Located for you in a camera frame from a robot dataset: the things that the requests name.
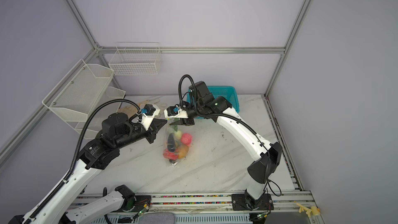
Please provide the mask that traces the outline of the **yellow toy mango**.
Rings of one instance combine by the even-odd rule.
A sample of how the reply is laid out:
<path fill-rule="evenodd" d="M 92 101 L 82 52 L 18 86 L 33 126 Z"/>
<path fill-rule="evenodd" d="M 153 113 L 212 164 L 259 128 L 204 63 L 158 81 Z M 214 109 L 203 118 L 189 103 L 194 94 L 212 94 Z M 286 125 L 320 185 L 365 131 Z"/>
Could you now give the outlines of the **yellow toy mango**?
<path fill-rule="evenodd" d="M 181 144 L 178 147 L 178 159 L 183 159 L 187 153 L 189 152 L 189 146 L 185 144 Z"/>

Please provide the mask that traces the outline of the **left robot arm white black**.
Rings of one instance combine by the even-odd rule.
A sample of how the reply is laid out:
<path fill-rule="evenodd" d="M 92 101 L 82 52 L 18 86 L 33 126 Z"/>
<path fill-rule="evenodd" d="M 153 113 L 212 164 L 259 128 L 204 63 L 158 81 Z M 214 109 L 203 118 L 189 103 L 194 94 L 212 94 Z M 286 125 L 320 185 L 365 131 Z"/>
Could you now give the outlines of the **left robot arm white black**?
<path fill-rule="evenodd" d="M 102 122 L 102 129 L 94 140 L 82 145 L 87 129 L 95 115 L 114 103 L 127 103 L 137 109 L 129 117 L 125 113 L 113 113 Z M 135 102 L 115 99 L 98 106 L 88 117 L 77 141 L 71 165 L 62 179 L 29 212 L 14 216 L 11 224 L 77 224 L 89 223 L 98 217 L 123 208 L 133 201 L 135 194 L 127 186 L 117 187 L 110 196 L 88 204 L 88 210 L 72 214 L 67 211 L 71 203 L 85 189 L 89 182 L 100 175 L 109 164 L 119 157 L 121 148 L 142 139 L 150 144 L 158 131 L 166 125 L 165 119 L 157 119 L 160 109 L 147 104 L 140 108 Z"/>

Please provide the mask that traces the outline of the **red toy fruit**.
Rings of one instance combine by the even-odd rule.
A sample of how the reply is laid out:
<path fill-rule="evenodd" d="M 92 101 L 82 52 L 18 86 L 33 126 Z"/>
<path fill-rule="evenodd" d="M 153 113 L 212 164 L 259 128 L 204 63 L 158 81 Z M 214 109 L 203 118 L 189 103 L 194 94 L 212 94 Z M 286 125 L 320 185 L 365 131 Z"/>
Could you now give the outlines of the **red toy fruit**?
<path fill-rule="evenodd" d="M 178 153 L 168 151 L 167 149 L 163 150 L 163 157 L 168 159 L 170 162 L 176 161 L 178 159 Z"/>

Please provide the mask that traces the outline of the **dark toy eggplant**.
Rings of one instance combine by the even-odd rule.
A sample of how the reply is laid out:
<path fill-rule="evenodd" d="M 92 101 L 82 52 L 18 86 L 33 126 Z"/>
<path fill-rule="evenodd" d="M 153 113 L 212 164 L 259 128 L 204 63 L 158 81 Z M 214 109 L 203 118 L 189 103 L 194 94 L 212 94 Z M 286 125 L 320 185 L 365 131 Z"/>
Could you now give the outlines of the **dark toy eggplant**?
<path fill-rule="evenodd" d="M 177 146 L 176 146 L 174 133 L 170 133 L 167 138 L 167 151 L 175 152 L 176 148 L 177 148 Z"/>

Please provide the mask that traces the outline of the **pink toy fruit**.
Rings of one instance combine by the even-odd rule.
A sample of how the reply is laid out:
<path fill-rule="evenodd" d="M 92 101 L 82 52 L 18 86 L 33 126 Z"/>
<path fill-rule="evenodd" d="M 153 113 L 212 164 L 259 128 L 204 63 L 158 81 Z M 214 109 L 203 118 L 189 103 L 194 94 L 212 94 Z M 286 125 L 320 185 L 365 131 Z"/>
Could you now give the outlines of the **pink toy fruit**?
<path fill-rule="evenodd" d="M 192 135 L 190 135 L 189 133 L 184 133 L 184 134 L 181 136 L 180 141 L 181 141 L 182 144 L 187 145 L 187 146 L 190 146 L 191 143 L 192 143 L 192 139 L 193 139 L 193 138 L 192 138 Z"/>

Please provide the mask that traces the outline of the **teal plastic basket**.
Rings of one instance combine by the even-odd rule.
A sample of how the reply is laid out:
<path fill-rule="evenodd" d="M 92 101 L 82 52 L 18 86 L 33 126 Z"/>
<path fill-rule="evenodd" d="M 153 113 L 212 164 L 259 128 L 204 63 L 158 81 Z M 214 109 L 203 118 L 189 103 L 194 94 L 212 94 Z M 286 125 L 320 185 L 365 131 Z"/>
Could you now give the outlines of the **teal plastic basket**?
<path fill-rule="evenodd" d="M 209 92 L 212 93 L 214 98 L 219 96 L 224 97 L 228 100 L 237 113 L 240 112 L 240 106 L 236 90 L 232 86 L 208 86 Z"/>

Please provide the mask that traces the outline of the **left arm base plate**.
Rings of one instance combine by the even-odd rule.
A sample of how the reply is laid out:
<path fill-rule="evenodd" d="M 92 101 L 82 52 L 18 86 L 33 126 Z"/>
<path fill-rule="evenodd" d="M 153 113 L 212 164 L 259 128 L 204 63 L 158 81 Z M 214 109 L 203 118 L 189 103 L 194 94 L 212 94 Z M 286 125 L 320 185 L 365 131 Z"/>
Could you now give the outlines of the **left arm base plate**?
<path fill-rule="evenodd" d="M 127 200 L 126 204 L 122 207 L 124 212 L 139 212 L 144 205 L 150 205 L 152 197 L 150 195 L 143 195 L 131 197 Z"/>

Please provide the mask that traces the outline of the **clear zip top bag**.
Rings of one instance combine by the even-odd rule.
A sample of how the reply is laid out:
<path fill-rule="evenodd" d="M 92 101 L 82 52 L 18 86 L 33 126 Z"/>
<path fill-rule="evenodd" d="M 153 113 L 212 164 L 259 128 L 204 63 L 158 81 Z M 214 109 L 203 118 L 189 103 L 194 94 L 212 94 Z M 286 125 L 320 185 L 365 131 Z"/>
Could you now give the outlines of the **clear zip top bag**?
<path fill-rule="evenodd" d="M 192 135 L 192 138 L 193 138 L 193 133 L 192 133 L 192 131 L 190 130 L 190 127 L 187 127 L 187 126 L 184 126 L 184 125 L 174 125 L 174 124 L 172 124 L 174 121 L 172 121 L 171 119 L 168 119 L 168 122 L 167 122 L 167 124 L 166 124 L 166 126 L 165 126 L 165 135 L 164 135 L 164 142 L 163 142 L 163 150 L 164 149 L 167 149 L 167 138 L 168 138 L 168 135 L 170 134 L 170 133 L 174 133 L 175 131 L 181 131 L 183 134 L 184 133 L 189 133 L 190 135 Z M 178 147 L 182 144 L 181 143 L 181 141 L 179 140 L 175 140 L 176 141 L 176 146 L 177 146 L 177 148 L 176 148 L 176 151 L 175 151 L 175 153 L 178 153 Z M 191 143 L 191 145 L 189 146 L 189 150 L 191 149 L 191 147 L 192 147 L 192 144 L 193 144 L 193 139 L 192 139 L 192 143 Z M 166 158 L 164 158 L 166 161 L 167 161 L 167 163 L 171 166 L 171 167 L 175 167 L 181 160 L 183 160 L 183 159 L 177 159 L 176 161 L 173 161 L 173 162 L 170 162 L 168 159 L 166 159 Z"/>

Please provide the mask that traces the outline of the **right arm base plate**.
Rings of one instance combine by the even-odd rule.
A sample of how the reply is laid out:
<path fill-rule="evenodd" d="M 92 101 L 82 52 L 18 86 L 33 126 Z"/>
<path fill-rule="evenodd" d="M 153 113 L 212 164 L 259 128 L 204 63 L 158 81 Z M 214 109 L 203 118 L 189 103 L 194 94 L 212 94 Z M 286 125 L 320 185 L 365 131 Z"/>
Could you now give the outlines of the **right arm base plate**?
<path fill-rule="evenodd" d="M 234 211 L 272 211 L 274 210 L 273 200 L 270 194 L 264 193 L 259 199 L 253 199 L 249 194 L 231 195 Z"/>

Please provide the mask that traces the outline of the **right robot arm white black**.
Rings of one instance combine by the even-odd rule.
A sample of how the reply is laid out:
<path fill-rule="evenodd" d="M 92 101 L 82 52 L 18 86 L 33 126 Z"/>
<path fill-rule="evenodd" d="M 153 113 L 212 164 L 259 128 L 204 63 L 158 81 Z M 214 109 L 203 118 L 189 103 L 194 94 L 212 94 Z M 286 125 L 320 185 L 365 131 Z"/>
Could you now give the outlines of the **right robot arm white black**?
<path fill-rule="evenodd" d="M 252 181 L 245 190 L 245 203 L 249 210 L 258 209 L 269 177 L 280 164 L 282 146 L 262 138 L 226 98 L 215 98 L 203 81 L 195 83 L 191 76 L 184 75 L 178 83 L 178 97 L 172 112 L 179 120 L 173 125 L 195 125 L 197 117 L 210 119 L 229 131 L 250 154 L 253 162 L 247 171 Z"/>

